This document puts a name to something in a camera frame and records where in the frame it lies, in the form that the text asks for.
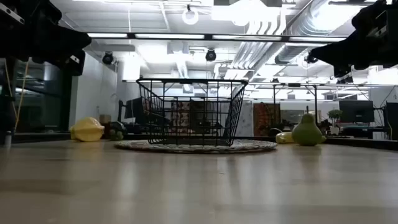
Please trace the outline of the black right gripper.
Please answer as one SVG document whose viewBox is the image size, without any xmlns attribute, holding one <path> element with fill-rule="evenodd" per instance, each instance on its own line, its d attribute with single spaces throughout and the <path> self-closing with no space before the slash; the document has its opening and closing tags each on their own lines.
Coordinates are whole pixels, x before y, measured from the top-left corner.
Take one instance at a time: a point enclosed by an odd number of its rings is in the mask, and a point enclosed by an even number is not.
<svg viewBox="0 0 398 224">
<path fill-rule="evenodd" d="M 397 65 L 397 1 L 375 1 L 353 17 L 355 31 L 345 40 L 317 47 L 309 60 L 321 60 L 333 67 L 335 78 L 352 76 L 355 69 L 371 65 Z"/>
</svg>

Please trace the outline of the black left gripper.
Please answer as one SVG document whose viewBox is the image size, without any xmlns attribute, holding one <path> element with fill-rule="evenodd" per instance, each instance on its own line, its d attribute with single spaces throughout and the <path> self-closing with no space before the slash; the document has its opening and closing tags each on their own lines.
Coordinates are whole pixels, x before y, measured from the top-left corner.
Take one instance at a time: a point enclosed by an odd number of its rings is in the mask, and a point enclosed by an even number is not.
<svg viewBox="0 0 398 224">
<path fill-rule="evenodd" d="M 72 76 L 83 73 L 91 37 L 62 26 L 61 11 L 49 0 L 1 0 L 1 57 L 63 63 Z"/>
</svg>

